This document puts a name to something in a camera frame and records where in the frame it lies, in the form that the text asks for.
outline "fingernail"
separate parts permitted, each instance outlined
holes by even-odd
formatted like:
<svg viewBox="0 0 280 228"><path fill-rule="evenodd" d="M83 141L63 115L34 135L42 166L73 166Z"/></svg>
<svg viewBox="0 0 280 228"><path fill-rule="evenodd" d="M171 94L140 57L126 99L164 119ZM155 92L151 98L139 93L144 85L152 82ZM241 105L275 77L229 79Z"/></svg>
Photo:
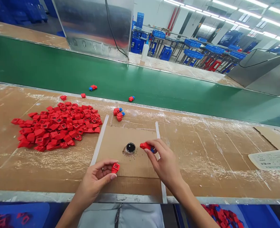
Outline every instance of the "fingernail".
<svg viewBox="0 0 280 228"><path fill-rule="evenodd" d="M113 180L113 179L115 179L116 177L117 177L116 174L112 174L111 177L110 177L110 179Z"/></svg>

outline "pile of red plastic parts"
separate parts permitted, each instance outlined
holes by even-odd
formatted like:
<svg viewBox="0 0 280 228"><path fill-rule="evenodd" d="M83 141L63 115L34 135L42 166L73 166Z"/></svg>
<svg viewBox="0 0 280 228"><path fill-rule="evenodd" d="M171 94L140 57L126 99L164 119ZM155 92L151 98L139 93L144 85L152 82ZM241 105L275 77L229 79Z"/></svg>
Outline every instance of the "pile of red plastic parts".
<svg viewBox="0 0 280 228"><path fill-rule="evenodd" d="M32 119L11 121L22 128L18 148L32 148L37 144L34 149L41 152L75 146L74 140L81 141L83 133L100 133L99 126L103 124L98 110L71 102L60 102L54 108L49 106L47 111L28 116Z"/></svg>
<svg viewBox="0 0 280 228"><path fill-rule="evenodd" d="M202 206L221 228L244 228L244 223L234 212L223 210L218 204Z"/></svg>

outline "right hand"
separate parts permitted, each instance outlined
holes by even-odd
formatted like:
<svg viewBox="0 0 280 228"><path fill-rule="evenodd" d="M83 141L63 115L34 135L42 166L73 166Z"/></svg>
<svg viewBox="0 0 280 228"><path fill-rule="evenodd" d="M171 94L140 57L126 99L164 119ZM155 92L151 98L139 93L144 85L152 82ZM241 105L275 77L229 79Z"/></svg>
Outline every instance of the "right hand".
<svg viewBox="0 0 280 228"><path fill-rule="evenodd" d="M182 179L175 154L161 139L148 140L146 142L159 152L160 159L157 160L150 150L144 149L160 180L173 193L176 187L185 183Z"/></svg>

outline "stainless steel partition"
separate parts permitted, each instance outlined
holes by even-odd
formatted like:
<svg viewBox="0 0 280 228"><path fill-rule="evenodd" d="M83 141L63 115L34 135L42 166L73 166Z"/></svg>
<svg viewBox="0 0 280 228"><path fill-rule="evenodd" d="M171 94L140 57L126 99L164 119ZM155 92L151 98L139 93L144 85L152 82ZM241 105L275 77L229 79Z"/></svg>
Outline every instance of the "stainless steel partition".
<svg viewBox="0 0 280 228"><path fill-rule="evenodd" d="M127 61L133 0L53 0L53 3L71 50Z"/></svg>

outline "white plastic strip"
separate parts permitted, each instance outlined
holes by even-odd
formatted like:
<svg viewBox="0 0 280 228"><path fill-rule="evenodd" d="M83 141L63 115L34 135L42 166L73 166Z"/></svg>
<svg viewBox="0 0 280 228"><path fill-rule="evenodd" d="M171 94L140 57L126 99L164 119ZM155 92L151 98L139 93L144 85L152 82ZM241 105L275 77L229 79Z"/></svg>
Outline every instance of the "white plastic strip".
<svg viewBox="0 0 280 228"><path fill-rule="evenodd" d="M106 115L103 126L101 128L101 132L99 134L98 141L97 141L96 146L95 146L95 150L93 152L93 156L92 156L92 159L91 159L90 166L94 165L96 163L96 159L98 158L99 150L100 150L100 147L101 147L101 144L102 144L102 140L103 140L103 136L104 136L104 132L105 132L105 129L106 129L108 119L109 119L109 115Z"/></svg>
<svg viewBox="0 0 280 228"><path fill-rule="evenodd" d="M160 138L159 124L157 121L156 121L156 132L157 132L157 138ZM166 188L165 188L165 184L162 181L161 181L161 190L162 190L163 204L167 204Z"/></svg>

